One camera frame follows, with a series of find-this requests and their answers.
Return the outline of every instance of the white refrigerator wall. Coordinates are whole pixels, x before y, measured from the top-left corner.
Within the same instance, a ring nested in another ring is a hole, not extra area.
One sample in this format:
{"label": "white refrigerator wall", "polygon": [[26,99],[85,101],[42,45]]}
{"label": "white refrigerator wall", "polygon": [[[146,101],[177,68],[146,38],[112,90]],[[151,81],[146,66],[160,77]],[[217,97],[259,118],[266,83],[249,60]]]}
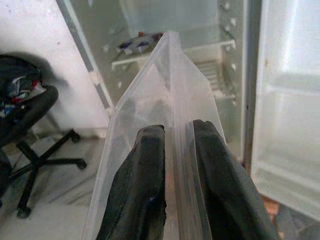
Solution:
{"label": "white refrigerator wall", "polygon": [[120,0],[131,37],[184,31],[216,23],[216,0]]}
{"label": "white refrigerator wall", "polygon": [[40,65],[59,98],[37,133],[105,129],[109,117],[55,0],[0,0],[0,53]]}
{"label": "white refrigerator wall", "polygon": [[85,50],[91,55],[96,65],[96,71],[101,74],[102,84],[107,89],[106,98],[113,107],[119,101],[132,79],[138,73],[135,64],[126,70],[113,71],[111,62],[119,54],[116,47],[129,39],[127,23],[118,0],[57,0],[66,21],[77,23],[69,27],[77,32],[80,42],[87,43]]}
{"label": "white refrigerator wall", "polygon": [[320,2],[262,6],[252,154],[258,190],[320,220]]}

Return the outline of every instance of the refrigerator shelf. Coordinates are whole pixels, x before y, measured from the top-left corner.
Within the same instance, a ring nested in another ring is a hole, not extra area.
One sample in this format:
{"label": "refrigerator shelf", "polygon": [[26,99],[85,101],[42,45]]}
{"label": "refrigerator shelf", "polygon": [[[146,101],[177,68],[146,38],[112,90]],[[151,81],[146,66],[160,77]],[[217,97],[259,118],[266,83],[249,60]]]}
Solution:
{"label": "refrigerator shelf", "polygon": [[[190,52],[197,50],[210,49],[226,45],[235,45],[235,40],[225,31],[221,30],[218,25],[205,26],[190,30],[180,31],[180,41],[184,52],[188,55]],[[117,66],[127,65],[134,62],[144,62],[149,57],[151,51],[141,54],[125,55],[120,53],[112,61],[112,70]]]}
{"label": "refrigerator shelf", "polygon": [[[281,160],[278,155],[272,155],[272,157]],[[272,194],[277,202],[292,209],[299,208],[299,212],[306,216],[315,220],[319,219],[318,179],[306,179],[285,166],[276,167],[271,162],[261,162],[259,168],[260,177],[255,182],[259,185],[261,194],[265,196]]]}
{"label": "refrigerator shelf", "polygon": [[215,61],[195,63],[199,71],[208,79],[209,88],[215,98],[234,98],[235,91],[228,81],[224,80],[221,66]]}
{"label": "refrigerator shelf", "polygon": [[320,91],[319,78],[306,74],[281,74],[266,86],[266,93],[288,93],[299,96],[317,96]]}

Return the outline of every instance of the open refrigerator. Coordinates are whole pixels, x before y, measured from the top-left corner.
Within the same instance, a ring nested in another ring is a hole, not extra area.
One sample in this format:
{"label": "open refrigerator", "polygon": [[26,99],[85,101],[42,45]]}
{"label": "open refrigerator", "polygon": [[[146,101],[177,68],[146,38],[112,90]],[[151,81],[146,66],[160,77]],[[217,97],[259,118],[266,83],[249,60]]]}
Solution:
{"label": "open refrigerator", "polygon": [[320,220],[318,1],[57,2],[110,114],[151,53],[117,46],[138,32],[178,32],[208,80],[232,155],[257,189]]}

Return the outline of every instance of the chair base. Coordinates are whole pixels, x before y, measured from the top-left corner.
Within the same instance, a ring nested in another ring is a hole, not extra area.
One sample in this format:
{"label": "chair base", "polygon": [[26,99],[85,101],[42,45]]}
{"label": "chair base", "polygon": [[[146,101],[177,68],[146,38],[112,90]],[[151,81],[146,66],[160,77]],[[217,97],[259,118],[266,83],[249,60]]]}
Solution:
{"label": "chair base", "polygon": [[71,139],[74,143],[77,143],[80,140],[80,135],[77,134],[74,130],[70,130],[65,136],[63,136],[58,142],[56,142],[41,156],[38,156],[24,141],[20,141],[16,145],[17,148],[31,161],[30,164],[13,172],[9,177],[10,182],[12,182],[16,180],[18,177],[22,176],[23,174],[30,172],[17,207],[18,218],[25,219],[29,217],[31,213],[31,209],[27,207],[27,203],[30,198],[30,194],[33,189],[39,169],[41,167],[45,165],[70,165],[70,164],[76,165],[80,170],[83,170],[87,167],[87,163],[82,158],[59,158],[59,159],[50,159],[50,160],[48,159],[55,151],[57,151],[69,139]]}

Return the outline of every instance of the office chair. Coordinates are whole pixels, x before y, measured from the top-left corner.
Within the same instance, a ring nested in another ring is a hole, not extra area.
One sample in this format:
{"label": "office chair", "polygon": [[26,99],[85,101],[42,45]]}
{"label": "office chair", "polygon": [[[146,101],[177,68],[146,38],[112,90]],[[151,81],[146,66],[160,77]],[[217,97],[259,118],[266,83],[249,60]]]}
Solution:
{"label": "office chair", "polygon": [[17,206],[17,217],[22,219],[27,218],[31,213],[31,209],[27,207],[27,203],[41,167],[46,165],[75,164],[79,169],[83,170],[87,166],[82,158],[48,159],[68,139],[71,139],[74,143],[80,140],[79,134],[74,130],[70,130],[40,156],[23,140],[27,131],[48,112],[58,99],[58,91],[54,86],[47,85],[44,88],[46,89],[45,92],[29,100],[17,103],[15,108],[5,118],[0,120],[0,149],[11,142],[16,142],[17,148],[31,161],[30,164],[11,172],[11,167],[6,156],[3,152],[0,152],[0,176],[4,178],[0,184],[0,197],[9,183],[30,172]]}

